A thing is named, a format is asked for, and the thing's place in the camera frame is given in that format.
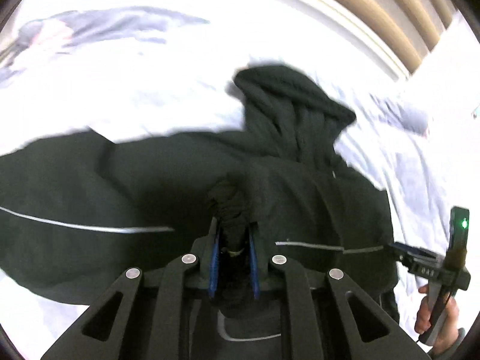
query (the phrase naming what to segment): gray sleeve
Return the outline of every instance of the gray sleeve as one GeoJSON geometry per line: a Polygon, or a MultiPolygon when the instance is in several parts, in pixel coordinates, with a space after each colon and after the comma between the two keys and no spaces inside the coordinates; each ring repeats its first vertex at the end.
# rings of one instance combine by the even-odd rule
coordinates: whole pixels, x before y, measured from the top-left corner
{"type": "Polygon", "coordinates": [[[455,343],[449,348],[447,349],[445,352],[443,352],[441,355],[438,355],[438,356],[434,356],[432,354],[432,351],[433,350],[430,350],[430,352],[428,352],[428,355],[433,359],[433,360],[448,360],[450,359],[453,354],[455,353],[455,351],[457,350],[457,348],[459,347],[460,343],[463,341],[463,339],[465,338],[465,329],[464,328],[460,328],[458,330],[458,338],[457,340],[455,341],[455,343]]]}

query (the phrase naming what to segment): round metal pin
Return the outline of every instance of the round metal pin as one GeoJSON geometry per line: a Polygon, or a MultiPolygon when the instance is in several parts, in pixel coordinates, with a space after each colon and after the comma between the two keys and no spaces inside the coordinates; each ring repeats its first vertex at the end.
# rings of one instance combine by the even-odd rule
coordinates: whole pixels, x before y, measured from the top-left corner
{"type": "Polygon", "coordinates": [[[138,276],[140,276],[140,269],[130,268],[127,272],[125,272],[125,276],[127,276],[129,279],[136,279],[138,276]]]}
{"type": "Polygon", "coordinates": [[[184,264],[192,264],[197,261],[197,256],[194,254],[184,254],[181,260],[184,264]]]}
{"type": "Polygon", "coordinates": [[[272,257],[272,262],[279,266],[285,264],[286,261],[287,261],[287,258],[281,254],[276,254],[275,256],[272,257]]]}
{"type": "Polygon", "coordinates": [[[335,279],[335,280],[340,280],[343,277],[343,271],[337,268],[330,269],[330,272],[328,272],[328,274],[332,279],[335,279]]]}

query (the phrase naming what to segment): black fabric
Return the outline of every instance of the black fabric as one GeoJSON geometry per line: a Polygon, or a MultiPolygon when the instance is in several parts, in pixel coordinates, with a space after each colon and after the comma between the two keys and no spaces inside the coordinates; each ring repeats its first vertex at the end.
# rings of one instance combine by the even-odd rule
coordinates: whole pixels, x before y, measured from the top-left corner
{"type": "MultiPolygon", "coordinates": [[[[208,192],[227,175],[247,180],[250,220],[275,241],[362,248],[392,240],[387,194],[333,149],[354,113],[303,74],[255,67],[234,80],[246,96],[244,132],[182,133],[114,145],[94,132],[42,139],[0,158],[0,206],[102,227],[168,226],[112,234],[0,211],[0,266],[48,298],[88,304],[126,268],[164,266],[208,231],[208,192]]],[[[393,288],[382,251],[342,255],[284,247],[309,268],[334,264],[372,295],[393,288]]]]}

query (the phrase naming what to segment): triangular cutout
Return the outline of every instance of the triangular cutout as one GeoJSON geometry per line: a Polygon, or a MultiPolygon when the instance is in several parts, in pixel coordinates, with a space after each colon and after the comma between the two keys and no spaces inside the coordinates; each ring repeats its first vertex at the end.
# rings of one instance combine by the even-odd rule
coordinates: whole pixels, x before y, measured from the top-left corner
{"type": "Polygon", "coordinates": [[[348,293],[346,298],[363,342],[372,342],[388,335],[388,328],[354,293],[348,293]]]}
{"type": "Polygon", "coordinates": [[[107,341],[110,337],[110,332],[112,331],[122,298],[123,294],[121,292],[115,292],[109,301],[87,322],[82,329],[82,333],[99,341],[107,341]]]}

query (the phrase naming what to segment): human hand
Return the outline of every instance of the human hand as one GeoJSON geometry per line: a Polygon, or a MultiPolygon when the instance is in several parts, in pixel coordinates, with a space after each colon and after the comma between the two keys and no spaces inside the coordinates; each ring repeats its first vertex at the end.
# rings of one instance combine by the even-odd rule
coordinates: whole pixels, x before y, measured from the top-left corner
{"type": "MultiPolygon", "coordinates": [[[[421,294],[428,293],[428,285],[420,287],[418,292],[421,294]]],[[[457,302],[454,298],[450,298],[448,304],[445,307],[447,318],[443,324],[443,328],[433,345],[433,354],[438,356],[450,348],[458,339],[458,315],[459,309],[457,302]]],[[[425,333],[430,328],[430,315],[431,310],[428,308],[428,296],[424,297],[421,301],[420,308],[417,313],[417,321],[415,323],[415,331],[418,334],[425,333]]]]}

